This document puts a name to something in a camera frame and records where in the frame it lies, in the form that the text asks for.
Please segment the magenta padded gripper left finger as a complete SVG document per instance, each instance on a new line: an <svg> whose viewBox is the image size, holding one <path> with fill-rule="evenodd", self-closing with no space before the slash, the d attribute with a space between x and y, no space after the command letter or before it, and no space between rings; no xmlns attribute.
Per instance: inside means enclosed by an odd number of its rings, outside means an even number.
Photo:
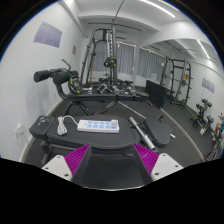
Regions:
<svg viewBox="0 0 224 224"><path fill-rule="evenodd" d="M91 146L86 144L66 156L56 155L42 169L65 180L81 182L91 154Z"/></svg>

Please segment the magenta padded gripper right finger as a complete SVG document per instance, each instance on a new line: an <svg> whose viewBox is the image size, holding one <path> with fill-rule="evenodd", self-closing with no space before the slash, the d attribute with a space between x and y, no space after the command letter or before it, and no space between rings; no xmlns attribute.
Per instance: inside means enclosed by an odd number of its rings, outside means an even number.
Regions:
<svg viewBox="0 0 224 224"><path fill-rule="evenodd" d="M182 169L168 154L157 154L136 143L133 144L133 156L144 182L159 180Z"/></svg>

